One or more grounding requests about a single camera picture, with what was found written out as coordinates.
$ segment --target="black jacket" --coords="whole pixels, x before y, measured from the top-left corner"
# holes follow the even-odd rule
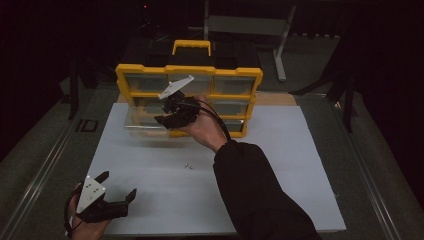
[[[243,239],[321,239],[309,216],[283,192],[258,146],[227,142],[216,153],[214,171]]]

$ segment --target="metal stand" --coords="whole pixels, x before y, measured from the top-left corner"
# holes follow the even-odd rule
[[[274,61],[277,68],[278,81],[286,81],[281,54],[286,44],[291,22],[296,6],[290,8],[286,19],[242,18],[231,16],[209,15],[209,0],[205,0],[205,18],[203,38],[209,38],[209,32],[231,32],[261,35],[275,35],[281,37],[280,45],[274,49]]]

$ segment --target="black cable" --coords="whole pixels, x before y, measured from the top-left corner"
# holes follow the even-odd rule
[[[212,111],[209,110],[209,109],[207,109],[207,108],[204,108],[204,107],[201,107],[201,106],[197,106],[197,105],[194,105],[194,104],[190,104],[190,103],[179,102],[179,103],[177,103],[177,105],[190,106],[190,107],[198,108],[198,109],[206,112],[211,117],[213,117],[215,119],[215,121],[217,121],[217,123],[221,127],[222,131],[224,132],[225,137],[227,138],[227,140],[228,141],[231,141],[231,136],[230,136],[230,133],[228,132],[227,126],[225,125],[224,121],[222,121],[222,119],[219,117],[218,113],[215,112],[215,110],[213,110],[213,108],[211,108],[207,103],[205,103],[205,102],[203,102],[201,100],[196,100],[196,101],[202,102],[202,103],[206,104]]]

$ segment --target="transparent drawer front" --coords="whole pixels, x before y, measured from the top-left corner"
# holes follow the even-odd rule
[[[215,76],[216,94],[251,94],[255,77]]]
[[[164,114],[163,101],[159,98],[134,97],[134,104],[136,107],[140,107],[140,111],[147,114]]]
[[[162,92],[168,87],[168,76],[166,74],[144,74],[126,73],[131,92]]]
[[[246,115],[249,100],[212,100],[213,108],[219,115]]]
[[[181,88],[181,91],[185,95],[209,95],[211,76],[206,74],[190,74],[194,77],[194,80],[189,84]],[[188,74],[170,74],[169,81],[175,82],[184,78],[187,78]]]
[[[143,107],[129,108],[125,118],[125,130],[141,136],[168,136],[168,130],[153,117],[154,115],[146,114]]]
[[[229,132],[241,132],[244,120],[223,120]]]

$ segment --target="white table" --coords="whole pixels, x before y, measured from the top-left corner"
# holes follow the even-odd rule
[[[88,174],[110,171],[106,201],[137,188],[129,216],[106,234],[126,236],[235,233],[213,173],[214,154],[191,138],[143,139],[124,130],[128,106],[114,104]],[[255,106],[248,134],[259,145],[283,190],[318,231],[345,230],[334,194],[300,107]]]

